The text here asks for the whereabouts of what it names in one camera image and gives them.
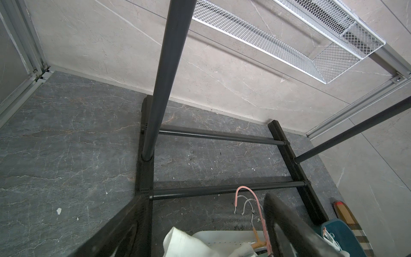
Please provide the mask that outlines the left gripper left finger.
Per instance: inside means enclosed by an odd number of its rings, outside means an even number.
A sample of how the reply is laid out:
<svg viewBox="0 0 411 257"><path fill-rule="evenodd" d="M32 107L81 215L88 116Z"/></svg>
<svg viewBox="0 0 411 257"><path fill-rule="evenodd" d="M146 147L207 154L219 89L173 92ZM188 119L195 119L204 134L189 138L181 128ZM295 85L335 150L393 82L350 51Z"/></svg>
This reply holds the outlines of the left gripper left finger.
<svg viewBox="0 0 411 257"><path fill-rule="evenodd" d="M151 200L135 196L71 257L151 256Z"/></svg>

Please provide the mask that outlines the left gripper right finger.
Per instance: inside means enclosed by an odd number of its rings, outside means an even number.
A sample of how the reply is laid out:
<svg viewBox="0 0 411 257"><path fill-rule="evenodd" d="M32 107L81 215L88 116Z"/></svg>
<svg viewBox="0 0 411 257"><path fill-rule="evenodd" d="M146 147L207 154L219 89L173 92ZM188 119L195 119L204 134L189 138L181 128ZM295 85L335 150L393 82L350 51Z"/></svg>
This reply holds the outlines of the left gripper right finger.
<svg viewBox="0 0 411 257"><path fill-rule="evenodd" d="M264 216L274 257L341 257L277 196L264 197Z"/></svg>

